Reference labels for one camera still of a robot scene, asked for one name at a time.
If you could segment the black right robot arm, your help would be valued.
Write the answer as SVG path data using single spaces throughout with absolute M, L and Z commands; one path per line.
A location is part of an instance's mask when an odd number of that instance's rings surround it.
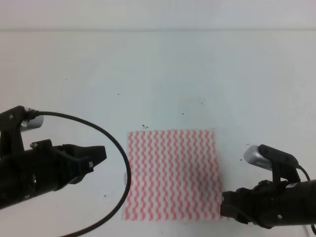
M 220 214 L 242 224 L 265 229 L 316 223 L 316 182 L 273 183 L 264 180 L 253 189 L 222 194 Z

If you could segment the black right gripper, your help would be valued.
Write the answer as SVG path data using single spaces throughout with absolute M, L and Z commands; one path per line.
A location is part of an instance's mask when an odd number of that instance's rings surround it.
M 242 224 L 252 223 L 264 229 L 300 225 L 300 207 L 290 191 L 291 185 L 298 184 L 300 180 L 278 183 L 264 180 L 252 189 L 223 192 L 220 213 Z

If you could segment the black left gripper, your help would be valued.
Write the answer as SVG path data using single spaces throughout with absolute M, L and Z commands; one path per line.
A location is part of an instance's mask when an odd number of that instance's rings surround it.
M 49 140 L 32 150 L 5 155 L 0 160 L 0 208 L 76 184 L 94 171 L 93 163 L 106 158 L 104 146 L 53 146 Z

